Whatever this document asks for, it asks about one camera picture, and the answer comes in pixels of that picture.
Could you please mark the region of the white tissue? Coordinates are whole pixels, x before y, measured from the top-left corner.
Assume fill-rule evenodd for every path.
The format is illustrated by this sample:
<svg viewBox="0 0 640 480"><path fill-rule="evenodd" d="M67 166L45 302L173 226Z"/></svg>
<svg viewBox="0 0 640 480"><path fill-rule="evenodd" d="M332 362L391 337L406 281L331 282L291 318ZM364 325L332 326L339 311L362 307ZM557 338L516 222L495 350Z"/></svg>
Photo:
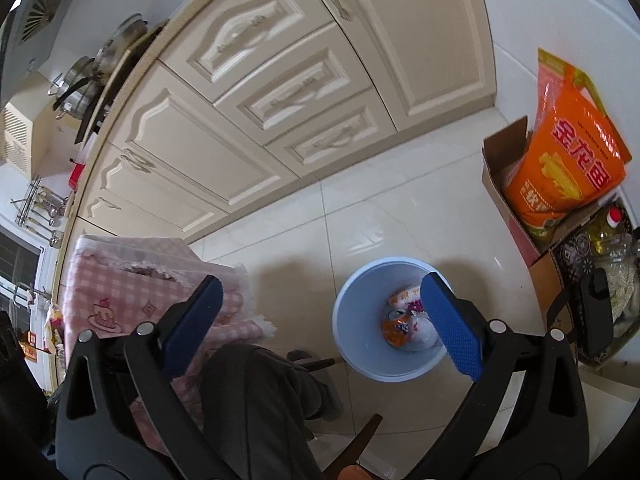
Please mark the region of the white tissue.
<svg viewBox="0 0 640 480"><path fill-rule="evenodd" d="M408 313L407 337L401 349L407 352L420 352L431 349L439 341L437 330L424 311Z"/></svg>

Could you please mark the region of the crushed orange soda can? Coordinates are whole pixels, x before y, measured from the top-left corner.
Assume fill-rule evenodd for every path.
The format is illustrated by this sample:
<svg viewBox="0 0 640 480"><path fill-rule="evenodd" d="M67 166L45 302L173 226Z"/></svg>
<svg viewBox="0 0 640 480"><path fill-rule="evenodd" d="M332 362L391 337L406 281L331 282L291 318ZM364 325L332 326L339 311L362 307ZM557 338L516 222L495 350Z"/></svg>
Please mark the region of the crushed orange soda can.
<svg viewBox="0 0 640 480"><path fill-rule="evenodd" d="M406 310L391 308L382 318L382 335L395 349L400 349L410 340L411 315Z"/></svg>

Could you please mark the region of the light blue trash bin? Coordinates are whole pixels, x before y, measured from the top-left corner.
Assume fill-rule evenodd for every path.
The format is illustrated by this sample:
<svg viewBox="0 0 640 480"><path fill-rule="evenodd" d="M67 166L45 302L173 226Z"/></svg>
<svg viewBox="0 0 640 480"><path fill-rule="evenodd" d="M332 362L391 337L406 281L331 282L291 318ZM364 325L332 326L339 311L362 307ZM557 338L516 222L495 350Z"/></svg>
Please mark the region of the light blue trash bin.
<svg viewBox="0 0 640 480"><path fill-rule="evenodd" d="M342 358L360 375L376 382L410 382L439 364L447 351L439 339L427 349L408 352L386 342L382 332L388 300L419 286L439 270L415 258L386 257L362 266L345 282L335 300L332 333Z"/></svg>

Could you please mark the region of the cream kitchen cabinets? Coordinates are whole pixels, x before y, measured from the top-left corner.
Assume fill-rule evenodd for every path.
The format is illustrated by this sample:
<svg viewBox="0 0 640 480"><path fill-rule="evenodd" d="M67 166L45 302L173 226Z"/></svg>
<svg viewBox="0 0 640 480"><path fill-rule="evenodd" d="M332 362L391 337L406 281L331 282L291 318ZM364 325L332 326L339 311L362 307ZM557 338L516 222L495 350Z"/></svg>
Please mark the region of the cream kitchen cabinets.
<svg viewBox="0 0 640 480"><path fill-rule="evenodd" d="M194 242L495 94L484 0L192 0L108 108L62 252Z"/></svg>

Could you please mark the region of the pink checkered tablecloth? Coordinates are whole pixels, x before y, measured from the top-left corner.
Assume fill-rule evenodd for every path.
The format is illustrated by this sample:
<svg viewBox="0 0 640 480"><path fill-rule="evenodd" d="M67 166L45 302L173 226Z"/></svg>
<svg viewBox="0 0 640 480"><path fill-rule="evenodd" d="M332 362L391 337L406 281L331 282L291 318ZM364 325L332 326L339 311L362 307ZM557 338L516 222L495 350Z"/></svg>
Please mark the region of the pink checkered tablecloth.
<svg viewBox="0 0 640 480"><path fill-rule="evenodd" d="M173 304L186 300L207 275L221 281L224 301L186 372L171 385L196 426L202 428L200 373L213 353L232 342L256 342L276 328L254 309L244 266L205 262L182 240L171 237L78 238L66 273L62 300L65 357L77 337L128 335L142 322L157 323Z"/></svg>

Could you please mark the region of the brown cardboard box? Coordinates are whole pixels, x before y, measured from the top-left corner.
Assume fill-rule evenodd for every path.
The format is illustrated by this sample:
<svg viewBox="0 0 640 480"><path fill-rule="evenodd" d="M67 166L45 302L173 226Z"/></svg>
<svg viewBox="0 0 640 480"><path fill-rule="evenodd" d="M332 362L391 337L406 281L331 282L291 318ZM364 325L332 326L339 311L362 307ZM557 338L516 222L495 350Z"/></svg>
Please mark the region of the brown cardboard box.
<svg viewBox="0 0 640 480"><path fill-rule="evenodd" d="M528 268L537 262L549 247L558 244L568 233L568 228L577 226L578 220L586 214L585 206L572 210L560 219L557 226L552 226L551 237L536 240L529 233L528 225L522 218L523 212L530 212L524 202L527 188L518 192L511 190L510 184L518 164L529 148L531 137L528 117L523 116L485 138L482 144L482 183Z"/></svg>

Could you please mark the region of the person's dark trouser leg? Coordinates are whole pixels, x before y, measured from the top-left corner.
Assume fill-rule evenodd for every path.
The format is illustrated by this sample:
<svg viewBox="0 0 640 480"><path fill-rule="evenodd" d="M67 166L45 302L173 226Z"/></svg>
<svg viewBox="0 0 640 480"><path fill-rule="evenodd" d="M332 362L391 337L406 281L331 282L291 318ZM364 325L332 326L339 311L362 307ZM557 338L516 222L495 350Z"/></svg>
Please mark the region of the person's dark trouser leg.
<svg viewBox="0 0 640 480"><path fill-rule="evenodd" d="M328 382L272 351L235 342L201 370L203 432L242 479L321 479L305 422L343 414Z"/></svg>

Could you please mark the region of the cooking oil bottle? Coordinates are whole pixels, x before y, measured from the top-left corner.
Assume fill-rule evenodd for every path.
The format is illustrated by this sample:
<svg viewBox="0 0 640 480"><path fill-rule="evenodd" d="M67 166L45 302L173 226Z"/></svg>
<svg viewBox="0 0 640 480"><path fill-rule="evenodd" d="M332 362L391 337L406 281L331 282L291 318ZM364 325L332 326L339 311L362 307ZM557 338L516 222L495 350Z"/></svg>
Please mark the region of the cooking oil bottle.
<svg viewBox="0 0 640 480"><path fill-rule="evenodd" d="M597 268L613 281L632 281L639 258L639 234L631 229L622 205L606 205L590 220L585 233Z"/></svg>

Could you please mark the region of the utensil hanging rack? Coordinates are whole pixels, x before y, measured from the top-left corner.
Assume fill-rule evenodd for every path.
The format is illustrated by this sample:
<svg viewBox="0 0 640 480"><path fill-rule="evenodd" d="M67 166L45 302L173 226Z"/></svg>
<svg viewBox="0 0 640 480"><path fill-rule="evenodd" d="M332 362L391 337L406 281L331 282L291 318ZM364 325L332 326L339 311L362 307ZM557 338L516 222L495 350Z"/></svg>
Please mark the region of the utensil hanging rack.
<svg viewBox="0 0 640 480"><path fill-rule="evenodd" d="M22 198L12 198L10 204L16 211L14 223L41 238L54 249L62 244L64 236L62 219L65 216L68 197L54 192L35 176Z"/></svg>

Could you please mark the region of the red container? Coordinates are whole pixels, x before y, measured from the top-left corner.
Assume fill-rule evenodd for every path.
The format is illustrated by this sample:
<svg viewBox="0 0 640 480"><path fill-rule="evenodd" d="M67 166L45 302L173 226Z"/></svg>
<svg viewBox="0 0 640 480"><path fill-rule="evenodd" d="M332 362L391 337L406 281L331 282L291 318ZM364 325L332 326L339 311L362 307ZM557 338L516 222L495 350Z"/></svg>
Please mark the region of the red container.
<svg viewBox="0 0 640 480"><path fill-rule="evenodd" d="M84 162L78 162L75 159L70 159L70 163L73 165L72 172L68 177L68 186L72 191L76 191L78 189L78 183L81 177L82 172L85 169L86 164Z"/></svg>

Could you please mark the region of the orange rice bag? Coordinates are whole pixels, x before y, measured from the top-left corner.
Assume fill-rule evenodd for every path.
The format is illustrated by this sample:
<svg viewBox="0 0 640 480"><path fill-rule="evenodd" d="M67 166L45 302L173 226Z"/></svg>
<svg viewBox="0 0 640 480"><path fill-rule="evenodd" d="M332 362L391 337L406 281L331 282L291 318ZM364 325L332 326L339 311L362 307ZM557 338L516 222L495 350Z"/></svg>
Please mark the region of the orange rice bag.
<svg viewBox="0 0 640 480"><path fill-rule="evenodd" d="M632 156L588 74L544 49L537 60L533 133L510 189L527 188L522 218L542 240L572 210L621 184Z"/></svg>

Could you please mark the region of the steel stock pot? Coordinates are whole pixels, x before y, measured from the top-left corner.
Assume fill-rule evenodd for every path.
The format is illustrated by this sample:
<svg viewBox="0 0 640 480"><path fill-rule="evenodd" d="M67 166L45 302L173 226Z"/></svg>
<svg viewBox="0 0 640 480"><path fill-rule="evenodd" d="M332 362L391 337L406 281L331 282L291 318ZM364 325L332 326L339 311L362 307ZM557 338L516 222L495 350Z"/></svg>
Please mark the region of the steel stock pot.
<svg viewBox="0 0 640 480"><path fill-rule="evenodd" d="M55 118L68 115L81 120L103 89L104 81L96 59L88 56L78 58L65 74L59 74L51 82L48 95L55 97L52 105Z"/></svg>

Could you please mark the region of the steel wok pan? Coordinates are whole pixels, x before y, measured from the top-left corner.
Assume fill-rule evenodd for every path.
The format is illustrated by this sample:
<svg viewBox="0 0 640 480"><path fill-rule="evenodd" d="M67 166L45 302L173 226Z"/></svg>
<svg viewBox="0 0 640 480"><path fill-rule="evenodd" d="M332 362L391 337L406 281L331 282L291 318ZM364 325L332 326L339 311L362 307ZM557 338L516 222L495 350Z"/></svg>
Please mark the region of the steel wok pan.
<svg viewBox="0 0 640 480"><path fill-rule="evenodd" d="M105 41L96 55L96 67L102 74L110 74L127 49L148 32L148 23L140 13L126 18L116 32Z"/></svg>

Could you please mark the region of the range hood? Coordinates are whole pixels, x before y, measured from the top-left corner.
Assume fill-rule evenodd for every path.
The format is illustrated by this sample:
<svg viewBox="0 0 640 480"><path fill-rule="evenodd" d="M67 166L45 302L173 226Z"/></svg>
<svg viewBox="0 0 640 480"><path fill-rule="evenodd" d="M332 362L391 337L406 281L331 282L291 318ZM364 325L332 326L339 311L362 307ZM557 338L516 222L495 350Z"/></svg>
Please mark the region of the range hood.
<svg viewBox="0 0 640 480"><path fill-rule="evenodd" d="M47 61L73 0L16 0L1 27L1 106Z"/></svg>

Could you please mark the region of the cream upper wall cabinet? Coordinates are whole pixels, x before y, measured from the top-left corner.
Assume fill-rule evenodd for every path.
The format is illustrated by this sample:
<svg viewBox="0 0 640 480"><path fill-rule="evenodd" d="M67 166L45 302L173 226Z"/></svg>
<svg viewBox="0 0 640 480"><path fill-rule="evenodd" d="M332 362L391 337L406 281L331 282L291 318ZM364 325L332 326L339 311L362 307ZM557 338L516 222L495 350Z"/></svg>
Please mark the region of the cream upper wall cabinet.
<svg viewBox="0 0 640 480"><path fill-rule="evenodd" d="M28 76L6 103L1 114L1 159L27 179L32 179L50 152L53 138L65 129L73 141L77 119L52 110L50 81L40 73Z"/></svg>

